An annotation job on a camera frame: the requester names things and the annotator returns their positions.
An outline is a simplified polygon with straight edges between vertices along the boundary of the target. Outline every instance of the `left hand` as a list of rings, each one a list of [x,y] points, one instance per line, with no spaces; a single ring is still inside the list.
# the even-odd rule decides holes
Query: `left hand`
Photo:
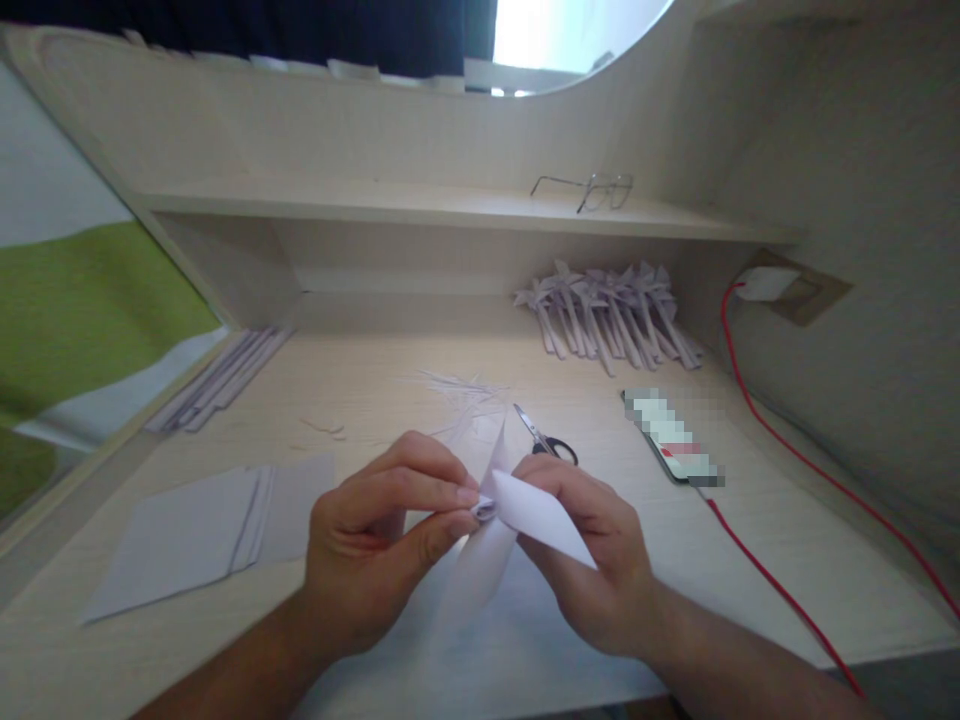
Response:
[[[295,600],[302,639],[322,648],[327,662],[376,645],[427,571],[479,528],[470,514],[477,489],[446,447],[407,432],[321,496],[310,515],[306,578]],[[407,510],[433,515],[403,535]]]

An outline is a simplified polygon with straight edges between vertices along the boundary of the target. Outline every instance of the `curtain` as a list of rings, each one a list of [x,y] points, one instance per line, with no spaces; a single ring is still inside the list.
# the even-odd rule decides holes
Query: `curtain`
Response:
[[[123,35],[202,59],[462,89],[466,0],[0,0],[0,19]]]
[[[0,517],[227,329],[0,64]]]

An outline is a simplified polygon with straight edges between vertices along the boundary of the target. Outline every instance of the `wall socket plate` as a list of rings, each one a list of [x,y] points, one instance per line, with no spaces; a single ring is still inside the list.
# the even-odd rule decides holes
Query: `wall socket plate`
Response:
[[[764,303],[777,315],[800,327],[807,327],[853,289],[853,285],[848,282],[788,260],[766,249],[758,250],[740,272],[754,267],[785,267],[800,271],[800,277],[787,288],[783,297],[771,303]]]

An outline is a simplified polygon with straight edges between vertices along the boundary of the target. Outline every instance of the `green fabric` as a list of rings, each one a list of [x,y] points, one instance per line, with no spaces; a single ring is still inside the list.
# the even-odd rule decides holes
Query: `green fabric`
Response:
[[[0,428],[0,519],[49,480],[56,464],[50,443]]]
[[[151,366],[220,321],[136,221],[0,248],[0,427]]]

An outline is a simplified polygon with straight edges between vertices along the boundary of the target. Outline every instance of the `eyeglasses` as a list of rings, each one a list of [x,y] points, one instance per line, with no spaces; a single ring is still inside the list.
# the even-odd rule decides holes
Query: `eyeglasses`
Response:
[[[530,197],[533,197],[537,188],[540,187],[541,180],[550,180],[551,182],[563,183],[564,185],[576,185],[577,187],[586,188],[583,192],[583,199],[580,201],[580,206],[577,208],[578,215],[584,208],[590,211],[597,210],[607,201],[610,202],[611,210],[619,210],[623,207],[623,204],[627,201],[627,197],[630,195],[630,191],[633,189],[633,175],[617,175],[616,177],[611,177],[610,175],[594,173],[590,176],[590,180],[585,183],[555,178],[550,175],[541,175],[537,178],[537,182],[534,183],[533,190],[530,191]]]

